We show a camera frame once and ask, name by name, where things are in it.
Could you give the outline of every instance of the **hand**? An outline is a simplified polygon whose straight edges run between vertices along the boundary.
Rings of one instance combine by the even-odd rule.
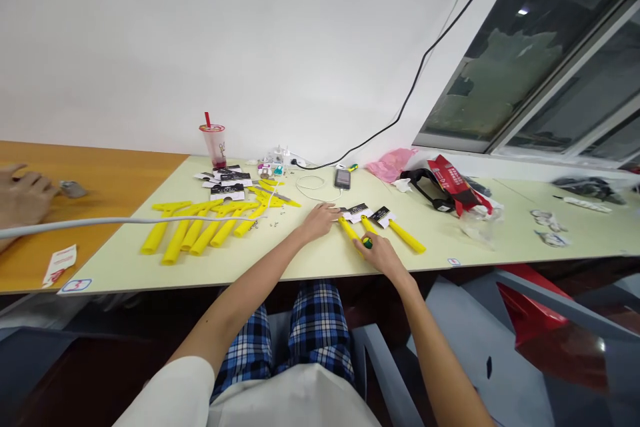
[[[362,243],[365,238],[371,240],[373,246],[368,249]],[[407,269],[398,258],[389,239],[367,232],[361,240],[353,240],[353,245],[360,251],[364,259],[378,272],[384,274],[392,282],[399,276],[408,274]]]
[[[312,242],[327,235],[335,220],[338,220],[342,212],[335,208],[334,203],[319,203],[310,212],[299,228],[305,242]]]
[[[39,224],[58,192],[40,173],[28,171],[15,181],[13,174],[24,167],[16,164],[0,168],[0,228]]]

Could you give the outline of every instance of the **orange wooden desk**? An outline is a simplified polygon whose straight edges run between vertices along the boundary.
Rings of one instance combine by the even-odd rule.
[[[56,185],[75,180],[87,190],[88,195],[79,199],[58,195],[44,222],[130,217],[186,158],[175,153],[0,141],[0,165],[28,163],[27,169],[41,172]],[[18,239],[0,254],[0,294],[42,290],[51,254],[77,244],[75,266],[50,287],[58,290],[119,228],[80,227]]]

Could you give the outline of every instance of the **left hand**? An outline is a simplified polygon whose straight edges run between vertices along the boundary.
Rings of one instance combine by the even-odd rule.
[[[13,174],[24,164],[0,167],[0,228],[39,224],[47,215],[58,189],[40,173],[28,171],[20,180]]]
[[[319,203],[310,212],[299,231],[305,242],[312,242],[329,233],[335,220],[338,220],[342,212],[335,208],[334,203]]]

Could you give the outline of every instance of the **plaid pants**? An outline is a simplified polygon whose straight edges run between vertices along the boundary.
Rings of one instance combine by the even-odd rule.
[[[286,361],[273,365],[271,333],[263,304],[231,344],[215,379],[211,399],[232,384],[268,379],[297,364],[320,364],[354,385],[349,348],[347,321],[333,282],[302,282],[291,312]]]

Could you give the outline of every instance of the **white wall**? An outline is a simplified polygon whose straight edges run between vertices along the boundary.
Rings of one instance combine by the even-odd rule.
[[[494,1],[472,4],[402,121],[352,160],[411,144]],[[390,121],[454,2],[0,0],[0,139],[205,153],[208,110],[230,156],[281,143],[331,161]]]

